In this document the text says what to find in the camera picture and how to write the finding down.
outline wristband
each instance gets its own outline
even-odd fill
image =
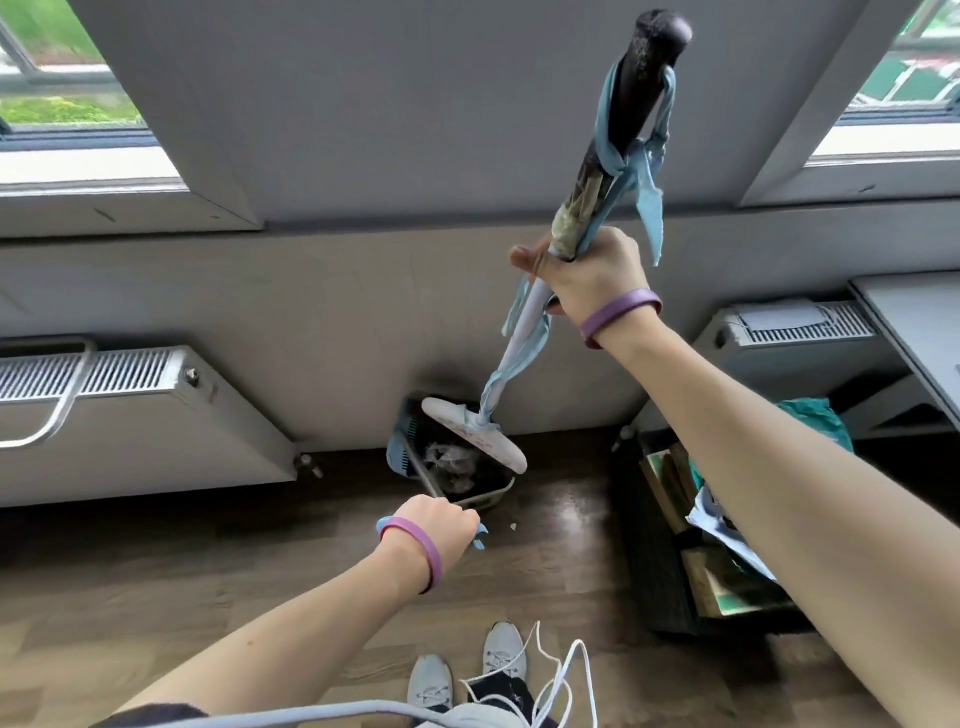
[[[444,562],[440,558],[440,552],[437,550],[437,546],[430,537],[426,535],[426,531],[412,521],[407,521],[397,516],[391,516],[389,519],[381,519],[376,525],[376,530],[377,533],[380,534],[381,541],[383,541],[383,534],[388,528],[399,528],[401,531],[406,531],[413,536],[414,539],[423,546],[423,550],[426,551],[426,560],[430,567],[430,583],[426,585],[426,589],[420,592],[422,595],[425,595],[437,585],[440,577],[444,575]]]
[[[580,331],[584,334],[584,341],[587,342],[587,348],[603,349],[603,347],[593,339],[597,331],[613,323],[628,311],[640,308],[646,304],[653,306],[657,310],[658,315],[663,310],[663,301],[660,300],[660,296],[649,288],[635,288],[633,291],[628,291],[607,303],[607,305],[587,318],[580,327]]]

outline person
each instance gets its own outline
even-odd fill
[[[578,327],[607,303],[648,287],[637,243],[622,231],[601,229],[574,262],[550,255],[548,243],[514,248],[510,261],[544,279],[560,301],[553,312]],[[960,529],[710,365],[652,306],[629,310],[594,339],[657,403],[753,549],[887,711],[906,726],[956,725]],[[429,537],[444,571],[455,568],[479,523],[475,512],[426,496],[396,515]],[[385,530],[355,567],[223,638],[100,725],[313,702],[392,615],[430,586],[429,559],[408,532]],[[496,655],[485,666],[488,676],[521,648],[512,625],[495,626],[484,651],[485,663]],[[522,665],[513,662],[487,686],[521,708],[529,696]],[[410,700],[449,710],[450,683],[443,661],[424,657]],[[490,714],[488,724],[519,724],[501,707],[487,706],[501,716]]]

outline forearm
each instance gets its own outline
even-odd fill
[[[316,702],[428,578],[418,554],[379,548],[353,569],[212,645],[121,710],[177,702],[221,715]]]
[[[711,366],[648,307],[597,338],[643,385],[751,546],[888,710],[923,725],[960,710],[960,530]]]

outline shoe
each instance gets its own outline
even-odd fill
[[[440,655],[417,658],[410,673],[407,703],[418,708],[453,707],[453,675]]]
[[[483,645],[483,673],[485,675],[509,665],[503,670],[511,677],[527,679],[527,655],[523,638],[512,623],[499,621],[493,626]]]

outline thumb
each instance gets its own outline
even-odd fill
[[[531,276],[536,276],[551,284],[557,279],[557,275],[563,267],[567,265],[555,255],[547,252],[545,247],[532,251],[519,246],[510,250],[510,264],[524,273],[529,273]]]

